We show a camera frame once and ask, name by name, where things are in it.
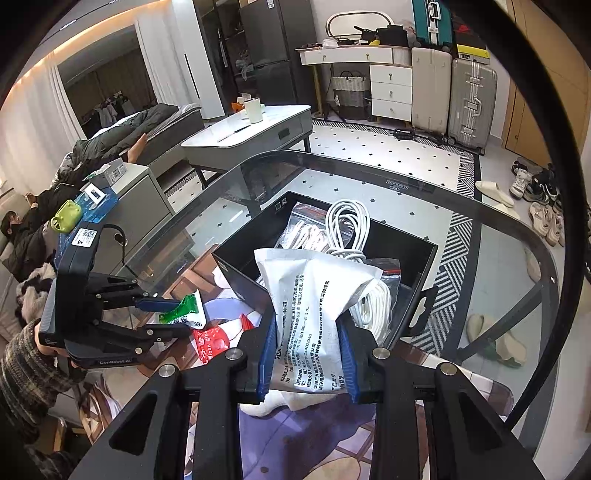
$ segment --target refrigerator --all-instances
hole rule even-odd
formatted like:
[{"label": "refrigerator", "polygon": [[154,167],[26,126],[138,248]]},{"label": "refrigerator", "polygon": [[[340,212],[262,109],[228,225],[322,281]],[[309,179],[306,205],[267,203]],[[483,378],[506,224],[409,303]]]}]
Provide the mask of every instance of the refrigerator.
[{"label": "refrigerator", "polygon": [[296,52],[316,42],[310,0],[255,0],[240,16],[261,102],[310,105],[315,111],[312,72]]}]

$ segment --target glass table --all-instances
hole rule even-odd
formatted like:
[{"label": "glass table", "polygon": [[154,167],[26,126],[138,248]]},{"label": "glass table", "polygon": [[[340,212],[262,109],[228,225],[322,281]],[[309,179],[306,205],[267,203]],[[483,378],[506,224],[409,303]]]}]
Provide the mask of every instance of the glass table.
[{"label": "glass table", "polygon": [[[438,246],[424,285],[439,287],[427,327],[415,337],[399,340],[393,349],[410,361],[432,367],[443,359],[461,365],[495,411],[506,416],[531,378],[553,327],[559,299],[558,276],[551,254],[536,233],[477,201],[478,197],[474,199],[479,193],[473,188],[460,194],[379,167],[293,150],[263,153],[244,161],[196,196],[132,258],[126,259],[119,275],[137,278],[153,296],[182,298],[202,283],[212,285],[213,278],[204,278],[215,268],[208,254],[289,191],[327,203],[345,198],[360,200],[372,219]],[[528,274],[526,249],[532,253],[530,261],[539,265],[539,279],[533,280]],[[218,293],[219,289],[212,290],[211,295]],[[109,316],[108,321],[133,327],[150,319],[149,314],[135,309]],[[477,322],[484,316],[492,318],[494,325],[470,342],[466,333],[469,319]],[[510,335],[525,348],[527,358],[521,365],[498,361],[495,345],[503,335]],[[177,349],[180,353],[175,358],[186,360],[179,366],[190,367],[195,356],[191,344],[178,343]],[[139,370],[149,375],[163,359],[155,358],[151,365]],[[116,373],[119,370],[110,369],[115,372],[110,375],[121,375],[119,380],[124,382],[124,375]],[[541,438],[555,379],[556,371],[514,429],[527,448],[535,449]],[[338,395],[331,402],[332,410],[323,407],[328,403],[296,412],[284,409],[263,420],[241,413],[245,478],[265,478],[272,469],[273,478],[295,480],[336,460],[339,462],[331,464],[335,468],[349,462],[345,470],[352,468],[360,478],[366,478],[375,409],[352,405],[348,395]],[[314,412],[317,418],[313,421],[310,415]],[[267,423],[261,426],[257,421]],[[281,433],[283,429],[291,434]],[[304,462],[301,468],[294,469],[293,465],[278,463],[277,458],[297,462],[298,455],[308,455],[308,447],[302,442],[316,437],[310,444],[317,451],[310,457],[311,465]],[[426,459],[423,453],[422,462]],[[347,460],[351,458],[358,466],[351,466],[352,460]]]}]

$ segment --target door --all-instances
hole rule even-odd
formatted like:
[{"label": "door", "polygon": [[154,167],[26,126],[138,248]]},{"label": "door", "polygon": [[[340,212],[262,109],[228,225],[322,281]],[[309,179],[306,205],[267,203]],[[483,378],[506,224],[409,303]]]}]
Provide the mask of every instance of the door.
[{"label": "door", "polygon": [[255,68],[256,89],[265,105],[296,105],[290,62],[280,61]]},{"label": "door", "polygon": [[[558,91],[574,137],[582,150],[590,108],[589,68],[564,32],[531,0],[514,0],[515,20],[525,34]],[[511,82],[505,118],[505,148],[545,166],[550,162],[544,139],[523,96]]]},{"label": "door", "polygon": [[273,0],[245,5],[240,16],[255,67],[288,59],[279,11]]}]

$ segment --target white curtain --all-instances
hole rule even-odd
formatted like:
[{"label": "white curtain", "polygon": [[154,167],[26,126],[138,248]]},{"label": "white curtain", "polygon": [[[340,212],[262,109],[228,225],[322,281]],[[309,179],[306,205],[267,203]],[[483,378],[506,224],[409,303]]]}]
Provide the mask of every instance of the white curtain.
[{"label": "white curtain", "polygon": [[38,194],[80,138],[86,136],[50,53],[13,86],[0,109],[0,178],[17,192]]},{"label": "white curtain", "polygon": [[135,32],[156,99],[186,105],[192,100],[181,68],[184,57],[177,30],[170,0],[150,4],[135,17]]}]

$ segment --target red candy wrapper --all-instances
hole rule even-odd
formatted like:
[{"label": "red candy wrapper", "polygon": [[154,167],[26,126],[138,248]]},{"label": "red candy wrapper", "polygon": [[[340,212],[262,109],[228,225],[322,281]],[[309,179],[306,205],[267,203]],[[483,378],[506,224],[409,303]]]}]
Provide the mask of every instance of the red candy wrapper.
[{"label": "red candy wrapper", "polygon": [[217,354],[238,345],[242,332],[253,328],[254,325],[242,313],[239,319],[230,320],[207,330],[194,330],[197,354],[202,364],[205,365]]}]

